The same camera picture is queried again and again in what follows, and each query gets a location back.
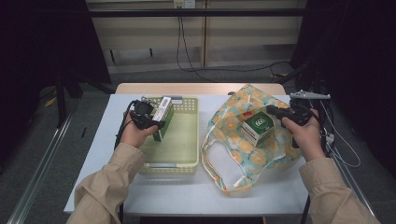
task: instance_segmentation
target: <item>basket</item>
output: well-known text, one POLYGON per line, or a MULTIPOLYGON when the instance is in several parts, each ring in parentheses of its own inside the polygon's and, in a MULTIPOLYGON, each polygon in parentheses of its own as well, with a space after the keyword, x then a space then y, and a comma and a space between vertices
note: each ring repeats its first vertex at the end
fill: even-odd
MULTIPOLYGON (((154 138, 149 136, 140 148, 146 155, 146 163, 139 171, 140 174, 195 173, 199 162, 198 99, 170 97, 174 116, 161 142, 154 141, 154 138)), ((162 97, 149 99, 159 104, 162 97)))

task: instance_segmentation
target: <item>white tabletop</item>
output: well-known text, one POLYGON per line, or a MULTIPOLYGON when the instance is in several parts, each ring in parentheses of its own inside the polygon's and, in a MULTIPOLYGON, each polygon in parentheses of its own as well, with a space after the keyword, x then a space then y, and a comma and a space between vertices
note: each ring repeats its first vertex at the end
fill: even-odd
MULTIPOLYGON (((208 121, 228 99, 227 95, 195 95, 200 108, 200 145, 208 121)), ((276 96, 285 102, 289 96, 276 96)), ((122 112, 140 94, 111 95, 105 114, 93 139, 91 149, 79 174, 77 183, 85 176, 100 170, 113 153, 115 134, 120 126, 122 112)), ((224 175, 225 183, 232 184, 239 167, 227 160, 224 150, 209 149, 209 159, 224 175)), ((124 203, 124 213, 133 216, 268 216, 301 214, 307 191, 298 169, 304 164, 300 158, 283 168, 264 170, 257 185, 242 194, 227 195, 215 185, 213 179, 198 164, 194 175, 136 175, 124 203)), ((74 190, 64 209, 74 211, 74 190)))

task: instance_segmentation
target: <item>bag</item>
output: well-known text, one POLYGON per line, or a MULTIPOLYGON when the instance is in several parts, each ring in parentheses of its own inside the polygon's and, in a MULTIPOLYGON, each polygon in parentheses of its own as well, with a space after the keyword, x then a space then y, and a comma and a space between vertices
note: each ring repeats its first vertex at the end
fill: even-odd
POLYGON ((226 193, 251 189, 262 170, 283 166, 301 156, 300 150, 291 146, 291 133, 281 127, 280 120, 271 115, 274 128, 265 141, 254 147, 241 134, 244 120, 260 111, 265 112, 266 105, 288 107, 288 104, 247 84, 232 95, 208 122, 207 134, 201 147, 202 163, 216 185, 226 193), (227 147, 228 154, 244 173, 230 189, 224 185, 223 179, 207 159, 207 151, 216 141, 227 147))

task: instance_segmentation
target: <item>person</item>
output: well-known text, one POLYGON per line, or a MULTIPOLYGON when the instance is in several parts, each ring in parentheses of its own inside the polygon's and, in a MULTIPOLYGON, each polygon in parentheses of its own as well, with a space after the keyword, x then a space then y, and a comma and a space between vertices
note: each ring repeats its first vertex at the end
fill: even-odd
MULTIPOLYGON (((144 163, 144 155, 138 148, 157 130, 157 126, 139 130, 130 120, 128 116, 120 144, 109 163, 77 186, 76 208, 67 223, 120 223, 118 208, 144 163)), ((300 174, 311 199, 313 223, 379 223, 347 188, 334 161, 324 155, 318 122, 313 118, 305 126, 287 118, 282 122, 293 133, 306 160, 300 174)))

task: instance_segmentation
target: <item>beige sleeve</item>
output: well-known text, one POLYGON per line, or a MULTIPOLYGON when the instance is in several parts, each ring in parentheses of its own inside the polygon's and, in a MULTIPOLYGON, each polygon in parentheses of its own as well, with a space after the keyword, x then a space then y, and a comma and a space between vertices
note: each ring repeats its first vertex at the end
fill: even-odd
POLYGON ((75 211, 67 223, 120 223, 118 208, 143 163, 139 149, 120 143, 109 163, 76 187, 75 211))
POLYGON ((309 161, 300 174, 311 198, 313 223, 379 223, 345 185, 332 159, 309 161))

